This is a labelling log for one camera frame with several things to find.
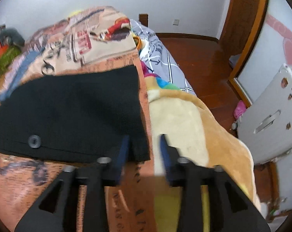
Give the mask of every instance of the pink slipper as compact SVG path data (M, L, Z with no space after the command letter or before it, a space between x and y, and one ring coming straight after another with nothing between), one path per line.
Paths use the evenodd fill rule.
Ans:
M234 110L233 116L237 120L246 111L246 106L242 100L240 100Z

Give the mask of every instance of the blue fabric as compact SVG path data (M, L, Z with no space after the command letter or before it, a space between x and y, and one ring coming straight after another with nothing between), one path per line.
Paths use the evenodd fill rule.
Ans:
M23 75L27 71L29 65L37 58L39 54L43 52L43 49L41 52L38 51L30 51L29 54L25 57L23 62L21 63L19 69L17 70L15 77L13 78L12 82L9 85L9 88L7 91L4 91L0 94L0 102L3 102L7 98L10 97L12 92L18 87L20 80L22 79Z
M169 84L167 81L164 81L162 78L156 77L156 79L157 79L157 84L160 88L163 88L164 86Z

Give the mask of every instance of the red printed graphic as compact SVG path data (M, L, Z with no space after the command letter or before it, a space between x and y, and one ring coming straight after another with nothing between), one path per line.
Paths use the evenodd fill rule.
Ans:
M85 53L89 52L91 50L91 41L89 38L89 35L87 31L80 31L77 32L77 44L79 47L79 54L84 55Z

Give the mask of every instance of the wall socket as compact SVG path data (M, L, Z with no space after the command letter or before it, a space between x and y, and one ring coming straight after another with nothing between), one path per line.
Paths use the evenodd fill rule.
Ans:
M179 19L174 19L173 25L178 25L179 24Z

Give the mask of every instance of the door frame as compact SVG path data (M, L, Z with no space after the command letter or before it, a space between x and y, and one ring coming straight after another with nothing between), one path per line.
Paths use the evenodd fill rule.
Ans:
M222 30L223 33L225 33L227 25L229 23L231 11L232 11L232 6L233 6L233 1L234 0L230 1L227 18L226 18L226 21L225 21L225 24L224 24L223 30ZM269 2L269 0L259 0L257 15L256 15L255 21L253 23L251 32L249 34L249 37L247 39L247 42L246 42L245 47L241 53L240 58L238 59L235 67L233 68L233 71L231 72L231 74L228 78L228 81L234 87L234 89L239 94L239 96L244 101L244 103L247 107L250 107L252 105L252 101L250 100L246 91L242 88L241 84L238 82L237 77L241 73L241 71L243 70L243 68L244 68L257 40L258 40L261 28L262 28L263 23L264 23L264 18L266 15L268 2Z

